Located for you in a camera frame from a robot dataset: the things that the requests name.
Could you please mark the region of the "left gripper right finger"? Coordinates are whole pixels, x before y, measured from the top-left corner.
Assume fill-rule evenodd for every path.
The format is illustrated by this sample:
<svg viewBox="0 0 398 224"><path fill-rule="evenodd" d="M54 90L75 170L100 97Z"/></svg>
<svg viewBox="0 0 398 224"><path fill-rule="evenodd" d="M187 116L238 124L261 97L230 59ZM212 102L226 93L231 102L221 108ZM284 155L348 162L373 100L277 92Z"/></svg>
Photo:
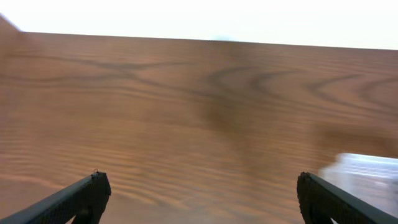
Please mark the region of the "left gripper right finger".
<svg viewBox="0 0 398 224"><path fill-rule="evenodd" d="M397 218L310 172L297 179L300 213L306 224L397 224Z"/></svg>

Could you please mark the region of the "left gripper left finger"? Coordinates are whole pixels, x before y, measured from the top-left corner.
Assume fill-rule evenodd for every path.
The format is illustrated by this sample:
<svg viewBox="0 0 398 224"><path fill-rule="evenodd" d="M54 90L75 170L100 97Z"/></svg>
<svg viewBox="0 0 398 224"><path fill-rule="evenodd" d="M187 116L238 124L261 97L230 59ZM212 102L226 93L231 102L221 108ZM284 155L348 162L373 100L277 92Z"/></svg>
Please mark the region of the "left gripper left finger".
<svg viewBox="0 0 398 224"><path fill-rule="evenodd" d="M106 210L111 186L104 172L91 175L41 201L1 219L1 224L98 224Z"/></svg>

